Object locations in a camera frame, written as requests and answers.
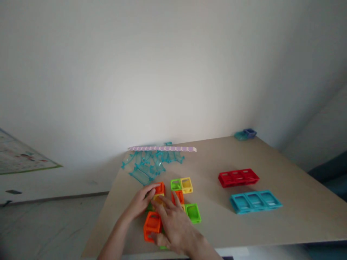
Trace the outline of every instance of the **yellow block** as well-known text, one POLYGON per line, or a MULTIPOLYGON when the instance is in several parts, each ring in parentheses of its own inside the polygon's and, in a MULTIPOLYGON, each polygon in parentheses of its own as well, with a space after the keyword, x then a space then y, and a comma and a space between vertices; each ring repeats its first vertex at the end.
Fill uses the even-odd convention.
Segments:
POLYGON ((183 193, 193 192, 193 185, 192 185, 192 181, 190 180, 190 177, 181 178, 181 187, 182 187, 183 193))

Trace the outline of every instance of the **transparent blue piece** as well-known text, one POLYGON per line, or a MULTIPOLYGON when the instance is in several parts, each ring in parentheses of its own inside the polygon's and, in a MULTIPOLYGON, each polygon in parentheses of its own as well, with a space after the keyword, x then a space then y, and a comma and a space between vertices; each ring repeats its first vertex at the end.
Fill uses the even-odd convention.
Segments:
POLYGON ((183 163, 184 156, 181 156, 181 152, 174 152, 173 156, 175 157, 176 161, 178 161, 180 164, 183 163))
POLYGON ((152 155, 152 151, 145 151, 145 156, 143 157, 143 162, 145 164, 150 164, 151 155, 152 155))
POLYGON ((154 166, 155 166, 155 169, 156 169, 156 175, 160 175, 161 172, 165 172, 166 169, 164 168, 163 166, 163 163, 160 159, 160 156, 158 156, 159 154, 153 154, 152 155, 152 159, 153 159, 153 162, 154 162, 154 166))
POLYGON ((161 151, 160 156, 162 158, 162 162, 168 162, 169 154, 167 151, 161 151))
POLYGON ((234 137, 239 140, 239 141, 245 141, 248 139, 248 135, 247 133, 245 133, 244 131, 241 132, 237 132, 234 137))
POLYGON ((129 154, 129 157, 125 161, 122 161, 122 166, 121 166, 122 169, 124 169, 124 167, 128 165, 134 159, 134 157, 136 156, 136 153, 137 152, 135 152, 135 154, 129 154))
POLYGON ((136 154, 135 163, 141 164, 142 161, 143 161, 142 151, 139 151, 136 154))
POLYGON ((167 160, 166 160, 167 163, 172 163, 173 161, 176 161, 174 152, 169 151, 169 152, 167 152, 167 153, 168 153, 168 157, 167 157, 167 160))
POLYGON ((142 171, 140 171, 137 167, 134 168, 134 171, 129 173, 132 177, 134 177, 136 180, 138 180, 143 186, 148 185, 151 181, 153 181, 152 178, 148 177, 148 175, 144 174, 142 171))
POLYGON ((137 168, 140 171, 142 171, 144 174, 146 174, 152 180, 154 180, 154 178, 156 177, 153 165, 147 166, 147 165, 145 165, 143 163, 141 163, 141 164, 135 163, 135 168, 137 168))

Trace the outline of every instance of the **toy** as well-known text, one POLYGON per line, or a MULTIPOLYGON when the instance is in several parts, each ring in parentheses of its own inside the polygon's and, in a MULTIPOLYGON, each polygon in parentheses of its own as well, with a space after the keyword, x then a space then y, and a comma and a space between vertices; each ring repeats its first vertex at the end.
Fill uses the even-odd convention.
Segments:
POLYGON ((246 141, 248 140, 248 135, 244 132, 244 131, 241 131, 241 132, 237 132, 234 137, 239 140, 239 141, 246 141))
MULTIPOLYGON (((178 199, 180 200, 180 203, 182 205, 184 205, 184 197, 183 197, 183 192, 181 190, 178 190, 178 191, 174 191, 178 197, 178 199)), ((175 197, 174 197, 174 194, 171 193, 171 200, 172 200, 172 203, 174 205, 176 205, 176 201, 175 201, 175 197)))
POLYGON ((230 202, 237 214, 268 211, 283 206, 269 190, 231 195, 230 202))
POLYGON ((137 164, 135 163, 135 169, 139 169, 142 171, 144 174, 146 174, 148 177, 150 177, 152 180, 156 177, 154 166, 147 166, 145 164, 137 164))
POLYGON ((170 183, 171 183, 171 190, 172 191, 182 190, 181 180, 180 179, 171 180, 170 183))
POLYGON ((160 186, 155 187, 155 195, 163 195, 166 194, 165 184, 163 182, 157 182, 156 184, 160 184, 160 186))
POLYGON ((243 169, 222 172, 219 174, 218 179, 223 188, 228 188, 256 184, 260 178, 254 173, 254 171, 252 171, 252 169, 243 169))
POLYGON ((149 159, 151 158, 151 156, 152 156, 152 151, 146 151, 146 152, 145 152, 145 156, 142 158, 142 161, 143 161, 145 164, 150 164, 149 159))
POLYGON ((190 180, 190 177, 181 178, 181 186, 182 186, 182 192, 183 193, 192 193, 193 192, 193 186, 192 186, 192 182, 190 180))
POLYGON ((145 225, 143 227, 143 234, 145 241, 154 243, 153 238, 151 238, 151 233, 160 233, 162 231, 162 221, 160 215, 154 211, 148 212, 145 225))
POLYGON ((235 133, 234 137, 239 141, 245 141, 248 139, 253 139, 254 137, 256 137, 256 135, 256 131, 254 131, 252 128, 247 128, 241 132, 235 133))
POLYGON ((143 186, 148 185, 151 181, 153 181, 153 178, 150 178, 148 175, 144 174, 142 171, 140 171, 138 168, 134 168, 134 171, 129 173, 130 176, 134 177, 136 180, 138 180, 140 183, 142 183, 143 186))
POLYGON ((152 155, 152 160, 154 162, 154 166, 156 169, 156 175, 160 175, 161 172, 165 172, 166 169, 163 166, 163 163, 161 161, 161 159, 159 158, 159 156, 157 156, 157 154, 153 154, 152 155))
POLYGON ((257 132, 254 131, 252 128, 247 128, 243 131, 247 134, 248 139, 253 139, 257 135, 257 132))
POLYGON ((180 164, 183 163, 184 156, 181 156, 180 152, 174 152, 173 156, 175 157, 175 160, 178 161, 180 164))
POLYGON ((186 210, 186 213, 193 224, 197 224, 197 223, 201 222, 199 208, 198 208, 198 205, 196 203, 186 204, 185 210, 186 210))
POLYGON ((124 167, 125 167, 126 165, 128 165, 128 164, 134 159, 134 157, 136 156, 136 154, 137 154, 137 152, 135 152, 135 154, 129 154, 128 159, 126 159, 125 162, 122 161, 122 166, 121 166, 121 168, 124 169, 124 167))
POLYGON ((132 146, 130 151, 173 151, 173 152, 196 152, 195 147, 187 146, 132 146))

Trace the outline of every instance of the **orange block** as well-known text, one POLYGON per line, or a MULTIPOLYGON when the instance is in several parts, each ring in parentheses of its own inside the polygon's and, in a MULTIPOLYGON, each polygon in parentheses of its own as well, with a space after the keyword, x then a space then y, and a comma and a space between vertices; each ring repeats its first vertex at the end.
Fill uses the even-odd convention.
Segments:
POLYGON ((154 243, 153 238, 151 238, 151 233, 162 232, 162 220, 160 215, 154 211, 148 212, 145 225, 143 227, 143 234, 145 236, 145 241, 154 243))
MULTIPOLYGON (((176 192, 177 197, 178 197, 179 200, 180 200, 180 203, 181 203, 181 204, 184 204, 184 196, 183 196, 182 190, 175 191, 175 192, 176 192)), ((173 193, 171 193, 171 200, 172 200, 173 204, 176 205, 175 197, 174 197, 173 193)))
POLYGON ((155 194, 164 194, 165 196, 165 185, 163 182, 157 182, 156 184, 160 184, 160 186, 155 187, 155 194))

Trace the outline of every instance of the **purple-striped strip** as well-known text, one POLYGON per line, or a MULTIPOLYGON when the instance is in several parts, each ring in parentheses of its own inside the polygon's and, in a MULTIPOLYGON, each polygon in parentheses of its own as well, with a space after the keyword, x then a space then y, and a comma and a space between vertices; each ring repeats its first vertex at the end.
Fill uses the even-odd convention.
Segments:
POLYGON ((186 146, 132 146, 130 151, 177 151, 177 152, 196 152, 195 147, 186 146))

